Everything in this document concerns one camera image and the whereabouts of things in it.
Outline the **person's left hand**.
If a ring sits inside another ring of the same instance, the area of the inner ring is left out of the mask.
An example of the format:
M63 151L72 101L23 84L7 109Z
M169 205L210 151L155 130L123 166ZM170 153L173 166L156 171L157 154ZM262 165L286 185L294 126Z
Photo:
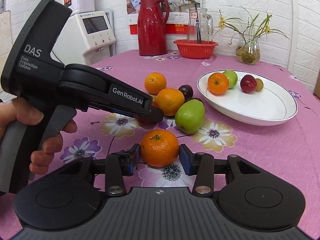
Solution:
M23 98L15 98L1 103L1 137L4 136L7 126L17 120L24 125L37 125L43 119L43 113L31 106ZM48 172L49 165L54 159L54 154L63 147L61 133L44 141L41 150L31 154L29 170L38 175Z

